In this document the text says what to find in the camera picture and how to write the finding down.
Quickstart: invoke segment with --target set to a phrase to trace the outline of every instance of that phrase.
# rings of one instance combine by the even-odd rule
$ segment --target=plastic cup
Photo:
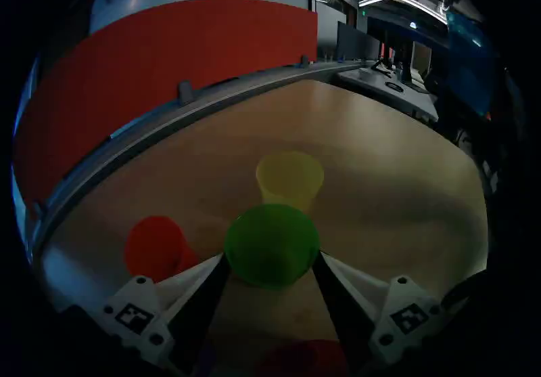
[[[263,203],[290,205],[302,212],[308,212],[323,177],[319,161],[301,152],[269,154],[256,169]]]
[[[249,284],[278,290],[293,284],[314,263],[319,235],[300,210],[266,204],[238,217],[227,231],[225,255]]]
[[[124,261],[131,275],[160,282],[197,265],[199,258],[172,219],[153,216],[131,229],[124,246]]]

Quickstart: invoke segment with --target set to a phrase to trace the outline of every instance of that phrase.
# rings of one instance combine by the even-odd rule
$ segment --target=red partition
[[[107,136],[177,97],[227,78],[316,57],[317,16],[257,0],[170,3],[82,41],[42,80],[21,118],[14,169],[29,206]]]

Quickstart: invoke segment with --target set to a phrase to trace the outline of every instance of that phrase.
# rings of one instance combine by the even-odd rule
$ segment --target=table surface
[[[322,163],[310,216],[335,258],[383,280],[406,273],[436,297],[484,268],[486,211],[471,159],[379,102],[299,81],[171,135],[87,194],[43,251],[51,299],[100,308],[130,279],[124,243],[146,216],[174,219],[201,258],[219,253],[231,221],[260,203],[258,161],[281,150]],[[312,272],[279,292],[232,276],[210,329],[239,363],[265,342],[336,339]]]
[[[391,72],[392,78],[388,78],[370,68],[359,68],[358,70],[339,72],[337,75],[348,82],[377,90],[387,96],[390,95],[407,104],[408,108],[413,108],[417,112],[426,115],[429,120],[438,121],[438,112],[436,111],[436,108],[434,108],[436,97],[428,93],[417,92],[414,89],[407,87],[396,78],[396,75],[393,72]],[[404,92],[397,92],[394,89],[389,88],[385,85],[386,82],[392,82],[401,86]]]

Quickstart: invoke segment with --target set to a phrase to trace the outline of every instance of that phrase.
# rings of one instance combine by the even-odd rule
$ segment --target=green cup
[[[256,206],[225,237],[225,255],[244,281],[271,290],[293,284],[312,267],[319,235],[312,221],[287,205]]]

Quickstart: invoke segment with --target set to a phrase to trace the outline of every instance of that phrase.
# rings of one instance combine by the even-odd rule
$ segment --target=yellow cup
[[[305,153],[281,152],[259,162],[256,178],[263,203],[290,205],[306,213],[323,184],[323,167]]]

